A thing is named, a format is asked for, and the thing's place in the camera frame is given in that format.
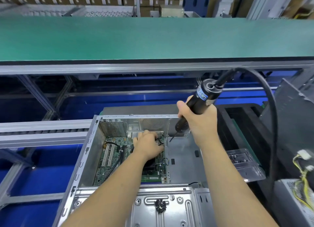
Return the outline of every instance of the green circuit board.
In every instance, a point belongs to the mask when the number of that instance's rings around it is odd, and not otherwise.
[[[94,185],[101,185],[108,177],[112,167],[118,161],[120,153],[117,152],[117,146],[114,144],[106,144],[106,142],[114,142],[117,145],[120,145],[123,148],[123,161],[131,154],[133,147],[132,140],[129,140],[126,137],[108,137],[104,143],[103,151],[101,153],[100,160],[98,162],[97,172],[94,178]],[[156,143],[164,142],[164,137],[160,137]],[[166,165],[169,164],[169,160],[165,157],[165,152],[163,151],[155,158],[155,166],[151,170],[143,170],[141,182],[159,182],[167,183],[167,171]],[[113,172],[118,168],[120,164],[117,164]]]

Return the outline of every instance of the blue label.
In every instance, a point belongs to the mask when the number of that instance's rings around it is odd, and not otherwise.
[[[201,86],[198,87],[198,89],[196,90],[196,93],[198,95],[199,98],[201,98],[203,101],[205,101],[207,99],[207,95],[203,92],[203,90],[201,89]]]

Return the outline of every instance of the green workbench surface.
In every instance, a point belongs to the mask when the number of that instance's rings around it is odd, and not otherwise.
[[[314,20],[0,17],[0,61],[314,56]]]

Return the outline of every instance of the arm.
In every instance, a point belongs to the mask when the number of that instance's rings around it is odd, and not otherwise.
[[[278,227],[224,150],[217,133],[216,107],[211,105],[204,114],[196,115],[183,101],[178,101],[177,106],[202,151],[217,226]]]
[[[76,209],[62,227],[124,226],[141,184],[144,164],[164,149],[155,132],[133,139],[134,151],[98,189]]]

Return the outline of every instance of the electric screwdriver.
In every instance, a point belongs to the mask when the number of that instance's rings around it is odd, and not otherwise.
[[[205,79],[197,88],[195,94],[186,103],[194,114],[201,115],[214,103],[222,92],[222,86],[217,86],[215,79]],[[171,140],[178,134],[184,133],[189,128],[186,118],[182,117],[175,125],[176,133]]]

